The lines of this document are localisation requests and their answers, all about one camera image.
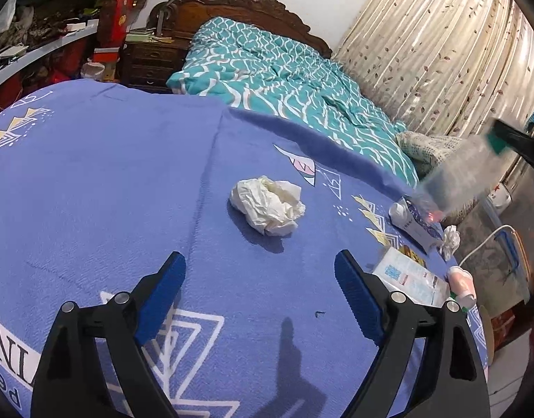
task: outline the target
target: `plastic container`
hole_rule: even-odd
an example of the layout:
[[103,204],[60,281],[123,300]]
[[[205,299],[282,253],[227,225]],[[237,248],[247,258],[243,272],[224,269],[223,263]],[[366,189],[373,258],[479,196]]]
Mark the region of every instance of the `plastic container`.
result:
[[412,198],[428,222],[439,222],[497,184],[505,165],[486,136],[464,140],[418,184]]
[[81,68],[81,78],[92,78],[93,80],[101,81],[104,76],[104,64],[101,63],[85,63]]

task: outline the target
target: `wooden nightstand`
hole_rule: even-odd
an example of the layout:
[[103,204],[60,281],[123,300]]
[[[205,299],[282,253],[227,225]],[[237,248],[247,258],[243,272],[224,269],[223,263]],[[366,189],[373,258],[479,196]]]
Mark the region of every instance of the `wooden nightstand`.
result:
[[120,54],[120,83],[152,93],[171,93],[166,81],[182,69],[190,42],[174,39],[172,43],[127,42]]

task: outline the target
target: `teal duvet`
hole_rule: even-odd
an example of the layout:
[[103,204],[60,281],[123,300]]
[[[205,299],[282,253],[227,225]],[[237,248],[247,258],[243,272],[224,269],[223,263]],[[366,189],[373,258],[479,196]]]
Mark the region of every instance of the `teal duvet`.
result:
[[410,159],[393,124],[340,66],[305,44],[223,17],[195,34],[185,65],[167,82],[174,92],[218,96],[228,105],[277,115],[326,134],[414,186]]

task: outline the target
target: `crumpled tissue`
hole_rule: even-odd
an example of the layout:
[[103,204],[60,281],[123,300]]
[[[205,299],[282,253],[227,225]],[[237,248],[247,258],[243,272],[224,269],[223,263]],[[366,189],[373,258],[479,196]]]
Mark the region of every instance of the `crumpled tissue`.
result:
[[230,193],[230,203],[259,233],[287,235],[298,227],[296,220],[305,213],[301,191],[288,181],[261,176],[239,181]]
[[449,261],[455,250],[460,245],[460,234],[457,231],[457,227],[452,224],[443,231],[443,245],[439,248],[444,261]]

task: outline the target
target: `blue gripper pad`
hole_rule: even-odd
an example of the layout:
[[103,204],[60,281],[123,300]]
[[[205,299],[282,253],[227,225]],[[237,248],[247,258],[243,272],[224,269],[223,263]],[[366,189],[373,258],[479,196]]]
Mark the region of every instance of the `blue gripper pad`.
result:
[[380,346],[384,335],[381,309],[361,276],[342,252],[335,257],[335,278],[364,337]]
[[162,278],[139,311],[135,340],[141,346],[157,335],[185,280],[185,258],[178,254],[171,256],[169,261]]

